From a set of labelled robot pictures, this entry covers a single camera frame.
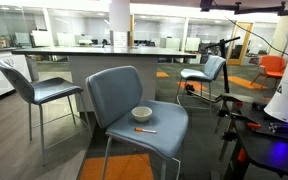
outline kitchen island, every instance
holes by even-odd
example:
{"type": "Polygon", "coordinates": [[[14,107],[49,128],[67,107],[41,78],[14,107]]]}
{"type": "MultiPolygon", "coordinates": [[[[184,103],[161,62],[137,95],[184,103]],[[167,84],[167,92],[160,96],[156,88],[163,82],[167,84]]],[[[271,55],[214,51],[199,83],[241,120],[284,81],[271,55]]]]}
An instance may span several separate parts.
{"type": "MultiPolygon", "coordinates": [[[[195,58],[196,55],[157,47],[44,47],[20,49],[13,54],[24,55],[60,55],[67,56],[74,84],[84,89],[82,93],[88,112],[93,111],[90,98],[86,92],[85,80],[88,76],[104,69],[131,65],[139,73],[142,85],[142,100],[155,99],[157,62],[159,58],[195,58]]],[[[81,102],[77,100],[77,109],[82,111],[81,102]]]]}

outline pen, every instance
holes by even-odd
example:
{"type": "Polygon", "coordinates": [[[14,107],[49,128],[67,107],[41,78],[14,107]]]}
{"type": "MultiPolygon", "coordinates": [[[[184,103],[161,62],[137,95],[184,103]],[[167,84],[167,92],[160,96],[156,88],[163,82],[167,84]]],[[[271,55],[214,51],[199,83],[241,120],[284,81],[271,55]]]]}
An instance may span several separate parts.
{"type": "Polygon", "coordinates": [[[148,133],[154,133],[154,134],[157,133],[156,131],[142,129],[142,128],[134,128],[134,131],[137,131],[137,132],[148,132],[148,133]]]}

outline gray bar stool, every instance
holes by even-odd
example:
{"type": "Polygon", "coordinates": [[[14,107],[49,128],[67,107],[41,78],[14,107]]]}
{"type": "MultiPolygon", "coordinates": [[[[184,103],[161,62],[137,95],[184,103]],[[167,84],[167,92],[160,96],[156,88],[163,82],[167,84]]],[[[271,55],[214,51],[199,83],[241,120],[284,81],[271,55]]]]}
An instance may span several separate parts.
{"type": "Polygon", "coordinates": [[[72,118],[75,123],[75,114],[73,113],[72,105],[69,96],[73,94],[79,94],[83,107],[84,107],[84,112],[85,112],[85,117],[86,117],[86,122],[84,122],[82,119],[82,122],[87,126],[87,129],[90,132],[90,136],[92,137],[92,132],[91,132],[91,126],[89,122],[88,115],[86,113],[86,108],[85,108],[85,103],[84,100],[81,96],[81,92],[83,89],[79,86],[76,86],[62,78],[56,77],[52,79],[48,79],[45,81],[40,81],[35,84],[31,84],[27,79],[16,69],[14,69],[7,61],[5,60],[0,60],[0,70],[2,73],[5,75],[5,77],[8,79],[8,81],[13,85],[15,88],[16,92],[22,97],[24,101],[28,103],[28,113],[29,113],[29,133],[30,133],[30,140],[32,140],[32,129],[35,127],[40,126],[40,131],[41,131],[41,152],[42,152],[42,163],[43,166],[45,165],[45,144],[44,144],[44,124],[49,123],[54,120],[58,120],[64,116],[67,115],[72,115],[72,118]],[[71,113],[58,117],[56,119],[44,122],[43,119],[43,107],[42,105],[44,103],[60,99],[63,97],[67,97],[71,113]],[[39,111],[40,111],[40,124],[37,126],[32,127],[32,116],[31,116],[31,104],[35,104],[39,106],[39,111]]]}
{"type": "MultiPolygon", "coordinates": [[[[215,81],[223,67],[223,65],[226,63],[226,60],[220,56],[210,56],[206,62],[206,64],[204,65],[204,71],[198,71],[198,70],[194,70],[194,69],[183,69],[181,71],[181,79],[180,82],[178,84],[178,88],[177,88],[177,93],[176,93],[176,101],[180,103],[180,100],[178,98],[178,93],[179,93],[179,89],[181,86],[181,82],[182,79],[185,80],[185,84],[184,84],[184,88],[187,85],[187,81],[198,81],[201,82],[201,89],[200,89],[200,96],[202,97],[202,83],[203,82],[207,82],[209,84],[209,104],[210,104],[210,117],[212,116],[212,102],[211,102],[211,98],[212,98],[212,89],[211,89],[211,83],[213,81],[215,81]]],[[[184,92],[185,90],[183,90],[182,93],[182,100],[184,100],[184,92]]]]}

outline chair backrest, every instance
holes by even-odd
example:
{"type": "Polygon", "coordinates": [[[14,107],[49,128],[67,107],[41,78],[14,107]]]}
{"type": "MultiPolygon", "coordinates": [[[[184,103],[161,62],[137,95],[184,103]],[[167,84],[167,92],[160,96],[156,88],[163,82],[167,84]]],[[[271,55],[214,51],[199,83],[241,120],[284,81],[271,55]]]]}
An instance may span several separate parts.
{"type": "Polygon", "coordinates": [[[26,102],[31,103],[34,100],[33,86],[19,71],[5,60],[0,60],[0,70],[26,102]]]}
{"type": "Polygon", "coordinates": [[[204,65],[204,73],[212,80],[216,80],[225,63],[226,60],[220,56],[210,56],[204,65]]]}
{"type": "Polygon", "coordinates": [[[280,72],[284,70],[286,61],[281,56],[263,55],[259,65],[264,66],[266,71],[280,72]]]}
{"type": "Polygon", "coordinates": [[[101,128],[106,128],[133,109],[143,93],[137,70],[132,66],[93,74],[86,79],[86,87],[101,128]]]}

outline black cable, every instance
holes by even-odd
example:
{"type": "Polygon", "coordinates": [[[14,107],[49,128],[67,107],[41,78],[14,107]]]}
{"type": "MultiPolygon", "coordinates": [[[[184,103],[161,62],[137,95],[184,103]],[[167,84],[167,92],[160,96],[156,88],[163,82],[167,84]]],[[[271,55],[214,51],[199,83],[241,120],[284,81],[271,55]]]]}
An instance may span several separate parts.
{"type": "Polygon", "coordinates": [[[261,37],[261,36],[255,34],[255,33],[253,33],[252,31],[249,31],[249,30],[243,28],[242,26],[238,25],[236,22],[234,22],[233,20],[229,19],[229,18],[226,17],[225,15],[224,15],[224,17],[225,17],[227,20],[229,20],[231,23],[233,23],[234,25],[236,25],[237,27],[243,29],[244,31],[247,31],[247,32],[253,34],[254,36],[259,37],[259,38],[262,39],[267,45],[269,45],[272,49],[274,49],[274,50],[276,50],[276,51],[278,51],[278,52],[281,52],[281,53],[283,53],[284,55],[287,55],[287,56],[288,56],[288,54],[285,53],[284,51],[281,51],[281,50],[276,49],[275,47],[273,47],[273,46],[272,46],[269,42],[267,42],[266,39],[264,39],[263,37],[261,37]]]}

